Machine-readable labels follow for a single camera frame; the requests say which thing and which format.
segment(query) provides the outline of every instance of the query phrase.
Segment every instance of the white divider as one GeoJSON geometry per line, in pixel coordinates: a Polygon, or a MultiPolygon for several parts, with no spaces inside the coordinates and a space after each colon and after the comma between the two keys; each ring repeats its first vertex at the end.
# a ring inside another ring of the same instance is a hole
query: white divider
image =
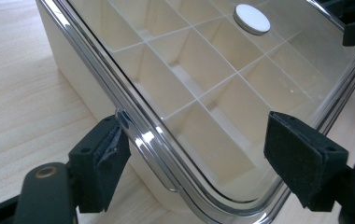
{"type": "Polygon", "coordinates": [[[355,58],[306,1],[69,1],[211,184],[237,200],[275,177],[263,157],[268,112],[312,122],[355,58]],[[269,19],[267,34],[234,23],[242,3],[269,19]]]}

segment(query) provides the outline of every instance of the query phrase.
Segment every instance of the metal screw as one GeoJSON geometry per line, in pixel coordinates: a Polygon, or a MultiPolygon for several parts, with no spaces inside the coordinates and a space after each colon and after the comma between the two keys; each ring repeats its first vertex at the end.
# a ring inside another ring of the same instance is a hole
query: metal screw
{"type": "Polygon", "coordinates": [[[57,168],[55,166],[46,166],[37,172],[35,172],[35,177],[41,179],[41,178],[47,178],[49,176],[52,176],[56,173],[57,168]]]}

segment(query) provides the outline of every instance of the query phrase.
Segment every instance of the grid compartment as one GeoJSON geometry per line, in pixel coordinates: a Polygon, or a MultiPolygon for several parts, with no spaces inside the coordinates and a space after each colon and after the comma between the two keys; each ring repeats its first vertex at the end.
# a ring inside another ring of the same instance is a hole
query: grid compartment
{"type": "Polygon", "coordinates": [[[110,0],[110,2],[145,39],[188,26],[164,0],[110,0]]]}
{"type": "Polygon", "coordinates": [[[193,29],[150,42],[175,75],[199,96],[234,73],[234,69],[193,29]]]}
{"type": "Polygon", "coordinates": [[[303,91],[268,58],[263,58],[241,74],[276,111],[289,112],[309,100],[303,91]]]}
{"type": "Polygon", "coordinates": [[[106,0],[71,1],[92,30],[110,50],[122,49],[142,42],[140,36],[106,0]]]}
{"type": "Polygon", "coordinates": [[[114,55],[127,76],[161,117],[193,101],[190,92],[147,45],[124,49],[114,55]]]}
{"type": "Polygon", "coordinates": [[[242,77],[230,78],[201,101],[244,150],[262,142],[271,109],[242,77]]]}
{"type": "Polygon", "coordinates": [[[209,21],[221,16],[220,12],[207,0],[165,0],[190,24],[209,21]]]}
{"type": "Polygon", "coordinates": [[[230,182],[255,168],[199,103],[185,107],[165,123],[195,163],[208,168],[203,171],[216,183],[230,182]]]}
{"type": "Polygon", "coordinates": [[[209,21],[196,29],[238,71],[263,55],[228,19],[209,21]]]}

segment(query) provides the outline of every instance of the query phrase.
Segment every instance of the transparent lid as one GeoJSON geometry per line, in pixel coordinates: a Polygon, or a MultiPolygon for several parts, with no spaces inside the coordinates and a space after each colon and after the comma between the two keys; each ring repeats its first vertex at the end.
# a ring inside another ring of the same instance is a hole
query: transparent lid
{"type": "Polygon", "coordinates": [[[151,136],[162,134],[188,194],[198,190],[191,200],[202,195],[228,214],[252,215],[280,188],[263,156],[268,113],[319,128],[355,75],[355,47],[341,45],[341,29],[312,1],[68,2],[117,62],[128,95],[144,102],[135,106],[153,118],[151,136]],[[269,32],[235,22],[243,3],[265,15],[269,32]]]}

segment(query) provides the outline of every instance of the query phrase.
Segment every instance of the light wood surface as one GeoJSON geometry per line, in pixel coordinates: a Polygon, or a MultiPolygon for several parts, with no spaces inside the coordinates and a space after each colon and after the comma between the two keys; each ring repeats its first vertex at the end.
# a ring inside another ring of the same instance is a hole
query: light wood surface
{"type": "MultiPolygon", "coordinates": [[[[17,195],[24,175],[67,152],[96,123],[58,71],[34,0],[0,0],[0,202],[17,195]]],[[[355,92],[329,136],[355,163],[355,92]]],[[[337,223],[331,214],[302,209],[291,196],[275,223],[337,223]]],[[[127,165],[107,213],[80,215],[80,223],[201,223],[168,212],[127,165]]]]}

